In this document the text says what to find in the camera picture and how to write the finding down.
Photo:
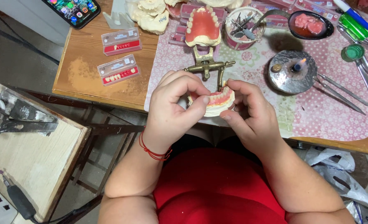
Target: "brass articulator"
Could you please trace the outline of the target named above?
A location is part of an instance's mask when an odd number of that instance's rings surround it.
[[[186,72],[197,72],[197,71],[204,71],[203,79],[207,80],[210,78],[209,71],[211,69],[219,69],[219,76],[217,78],[217,86],[219,91],[222,87],[222,76],[224,74],[224,69],[227,65],[235,64],[235,61],[226,61],[226,62],[215,62],[213,59],[213,47],[209,47],[209,53],[207,55],[199,55],[198,49],[193,47],[193,52],[195,54],[196,63],[193,66],[185,68],[184,71]]]

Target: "smartphone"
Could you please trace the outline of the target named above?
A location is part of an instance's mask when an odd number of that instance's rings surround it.
[[[94,0],[42,0],[73,28],[81,29],[100,12]]]

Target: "hand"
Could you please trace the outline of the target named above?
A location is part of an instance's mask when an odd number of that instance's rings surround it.
[[[240,80],[228,79],[228,87],[235,91],[235,111],[225,110],[220,117],[235,131],[242,144],[256,155],[275,149],[283,139],[279,133],[274,107],[264,98],[258,86]],[[247,108],[249,118],[237,113]]]
[[[200,95],[187,110],[177,104],[189,92]],[[149,150],[164,154],[206,113],[210,91],[200,78],[185,71],[169,71],[153,91],[143,140]]]

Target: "polka dot cloth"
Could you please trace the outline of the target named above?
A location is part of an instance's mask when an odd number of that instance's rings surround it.
[[[145,110],[149,110],[152,91],[161,77],[169,70],[178,70],[194,64],[190,48],[168,44],[170,34],[174,32],[177,22],[169,23],[165,34],[159,36],[158,48],[152,68]],[[274,90],[267,79],[266,65],[279,51],[284,49],[303,49],[308,52],[318,66],[318,72],[325,74],[337,83],[368,101],[368,90],[359,74],[355,63],[347,63],[341,59],[341,50],[349,42],[335,32],[330,38],[319,41],[305,41],[294,38],[288,31],[266,29],[263,37],[244,51],[229,48],[224,41],[217,47],[216,61],[236,61],[226,68],[224,80],[240,79],[260,87],[265,98],[274,106],[279,128],[283,137],[305,136],[329,140],[352,141],[368,137],[368,107],[351,98],[326,81],[352,103],[356,104],[367,115],[362,115],[341,103],[318,83],[308,91],[285,96]],[[211,73],[210,79],[204,82],[212,92],[216,91],[217,73]],[[227,125],[214,120],[201,120],[203,123]]]

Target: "phone screen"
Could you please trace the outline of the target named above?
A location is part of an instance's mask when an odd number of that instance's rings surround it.
[[[97,6],[92,0],[47,0],[62,16],[74,26],[80,26],[87,17],[96,12]]]

